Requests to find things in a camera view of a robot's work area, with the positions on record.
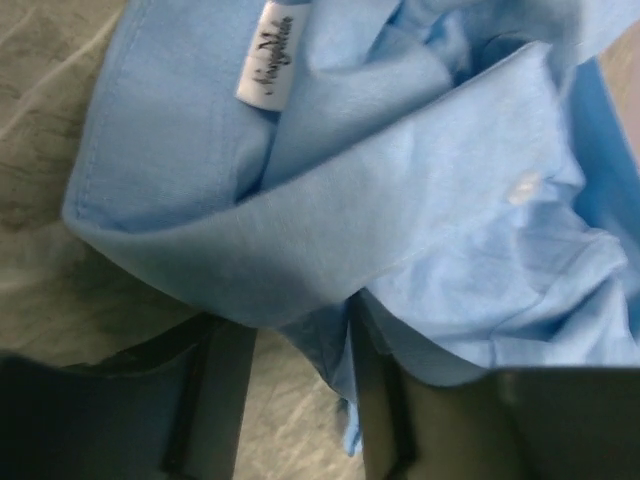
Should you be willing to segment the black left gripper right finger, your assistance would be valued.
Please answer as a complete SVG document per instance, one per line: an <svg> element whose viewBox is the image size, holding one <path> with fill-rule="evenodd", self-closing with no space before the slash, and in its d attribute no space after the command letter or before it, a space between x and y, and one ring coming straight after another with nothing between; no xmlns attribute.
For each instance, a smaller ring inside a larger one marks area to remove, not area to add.
<svg viewBox="0 0 640 480"><path fill-rule="evenodd" d="M505 415L494 382L464 368L457 385L424 384L381 339L381 308L358 294L348 312L366 478L504 478Z"/></svg>

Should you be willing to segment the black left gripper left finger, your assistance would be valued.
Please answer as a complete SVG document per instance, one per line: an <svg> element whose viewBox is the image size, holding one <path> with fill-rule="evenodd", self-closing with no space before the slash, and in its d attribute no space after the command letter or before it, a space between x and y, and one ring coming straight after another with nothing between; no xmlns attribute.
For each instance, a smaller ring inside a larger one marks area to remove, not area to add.
<svg viewBox="0 0 640 480"><path fill-rule="evenodd" d="M256 333L197 314L96 365L65 479L230 479Z"/></svg>

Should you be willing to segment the light blue long sleeve shirt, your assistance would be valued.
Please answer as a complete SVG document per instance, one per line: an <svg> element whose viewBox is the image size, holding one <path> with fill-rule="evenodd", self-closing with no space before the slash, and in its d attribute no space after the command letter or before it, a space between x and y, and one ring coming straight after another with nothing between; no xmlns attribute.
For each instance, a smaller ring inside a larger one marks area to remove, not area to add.
<svg viewBox="0 0 640 480"><path fill-rule="evenodd" d="M596 57L635 1L132 1L62 216L283 334L348 405L348 299L420 380L639 363L639 175Z"/></svg>

